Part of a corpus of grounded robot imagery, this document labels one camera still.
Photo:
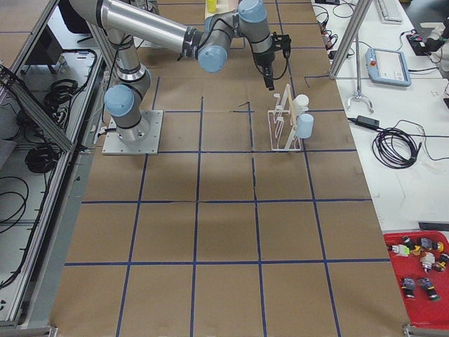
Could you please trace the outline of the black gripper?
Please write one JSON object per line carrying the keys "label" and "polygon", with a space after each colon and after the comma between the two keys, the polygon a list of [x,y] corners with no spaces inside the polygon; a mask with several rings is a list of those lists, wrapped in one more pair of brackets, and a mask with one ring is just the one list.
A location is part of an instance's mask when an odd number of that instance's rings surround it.
{"label": "black gripper", "polygon": [[263,53],[253,53],[253,60],[255,61],[256,68],[259,69],[264,79],[266,88],[269,91],[274,90],[274,75],[272,63],[275,60],[275,54],[273,51],[265,51]]}

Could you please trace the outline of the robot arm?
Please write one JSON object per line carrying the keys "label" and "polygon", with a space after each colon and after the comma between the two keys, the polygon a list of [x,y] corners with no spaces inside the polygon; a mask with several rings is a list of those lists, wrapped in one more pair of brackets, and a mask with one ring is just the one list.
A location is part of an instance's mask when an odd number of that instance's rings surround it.
{"label": "robot arm", "polygon": [[71,1],[70,4],[86,22],[106,31],[109,45],[116,51],[120,82],[107,90],[105,104],[116,124],[117,137],[124,143],[145,139],[151,126],[140,111],[151,76],[138,58],[136,37],[178,52],[182,58],[194,58],[210,73],[224,67],[232,40],[243,37],[250,44],[253,61],[265,86],[274,90],[274,34],[270,32],[262,1],[240,1],[237,9],[214,15],[205,32],[126,1]]}

